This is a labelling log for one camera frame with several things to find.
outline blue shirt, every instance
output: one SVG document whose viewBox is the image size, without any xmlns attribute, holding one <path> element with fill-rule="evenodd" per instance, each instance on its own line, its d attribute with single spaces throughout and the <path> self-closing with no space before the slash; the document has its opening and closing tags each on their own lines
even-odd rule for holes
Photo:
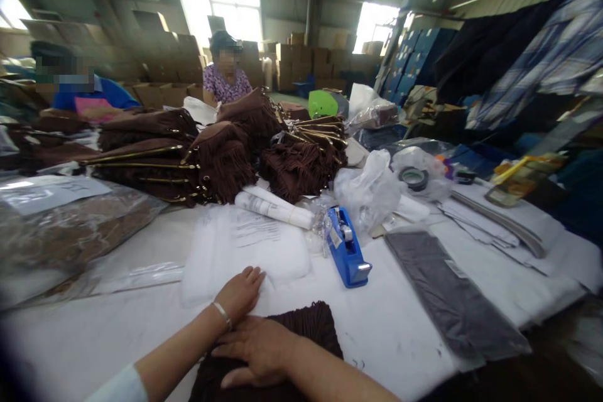
<svg viewBox="0 0 603 402">
<path fill-rule="evenodd" d="M 123 87 L 113 80 L 103 79 L 102 77 L 95 75 L 93 92 L 71 92 L 60 89 L 59 92 L 55 94 L 55 101 L 53 102 L 52 107 L 58 110 L 75 111 L 76 97 L 107 99 L 107 102 L 110 103 L 112 107 L 119 109 L 140 106 L 140 104 L 136 102 Z"/>
</svg>

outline person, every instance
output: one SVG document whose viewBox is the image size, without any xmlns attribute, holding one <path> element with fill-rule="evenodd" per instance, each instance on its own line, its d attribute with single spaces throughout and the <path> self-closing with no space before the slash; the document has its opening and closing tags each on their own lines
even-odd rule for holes
<svg viewBox="0 0 603 402">
<path fill-rule="evenodd" d="M 272 320 L 247 316 L 258 302 L 265 276 L 259 267 L 235 275 L 192 322 L 105 383 L 87 402 L 163 402 L 216 341 L 221 345 L 213 356 L 247 363 L 226 374 L 222 388 L 264 387 L 288 379 L 314 402 L 398 400 L 311 340 Z"/>
<path fill-rule="evenodd" d="M 63 46 L 33 41 L 36 78 L 58 86 L 51 108 L 40 116 L 65 116 L 105 122 L 122 110 L 140 104 L 120 85 L 92 73 L 90 67 Z"/>
<path fill-rule="evenodd" d="M 215 107 L 218 103 L 236 101 L 251 92 L 251 84 L 239 68 L 241 47 L 224 30 L 214 33 L 209 45 L 214 64 L 203 72 L 203 100 Z"/>
</svg>

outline blue tape dispenser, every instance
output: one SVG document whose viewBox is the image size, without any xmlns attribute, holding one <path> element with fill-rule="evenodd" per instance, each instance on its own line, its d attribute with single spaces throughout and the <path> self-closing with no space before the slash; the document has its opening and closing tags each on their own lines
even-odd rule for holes
<svg viewBox="0 0 603 402">
<path fill-rule="evenodd" d="M 344 207 L 332 207 L 325 218 L 327 244 L 348 289 L 364 286 L 369 282 L 372 265 L 365 262 L 356 232 Z"/>
</svg>

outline floral shirt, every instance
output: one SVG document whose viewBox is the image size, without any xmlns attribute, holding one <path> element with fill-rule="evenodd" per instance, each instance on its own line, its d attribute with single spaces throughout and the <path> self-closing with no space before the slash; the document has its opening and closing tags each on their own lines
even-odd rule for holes
<svg viewBox="0 0 603 402">
<path fill-rule="evenodd" d="M 226 81 L 215 64 L 209 65 L 203 72 L 203 89 L 214 93 L 214 101 L 227 104 L 250 93 L 251 84 L 243 69 L 237 69 L 234 85 Z"/>
</svg>

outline window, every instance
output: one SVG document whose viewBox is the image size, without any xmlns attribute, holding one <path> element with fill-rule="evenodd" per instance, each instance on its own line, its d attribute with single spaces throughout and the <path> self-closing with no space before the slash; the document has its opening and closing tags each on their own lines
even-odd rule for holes
<svg viewBox="0 0 603 402">
<path fill-rule="evenodd" d="M 259 0 L 182 0 L 188 29 L 203 47 L 209 47 L 212 33 L 207 16 L 224 18 L 226 30 L 235 38 L 261 41 Z"/>
<path fill-rule="evenodd" d="M 19 0 L 0 0 L 0 27 L 26 30 L 21 19 L 31 19 L 31 16 Z"/>
<path fill-rule="evenodd" d="M 356 32 L 358 37 L 354 53 L 362 53 L 362 45 L 365 42 L 383 41 L 387 43 L 396 24 L 399 12 L 398 8 L 392 6 L 363 3 L 360 21 L 358 22 L 358 31 Z"/>
</svg>

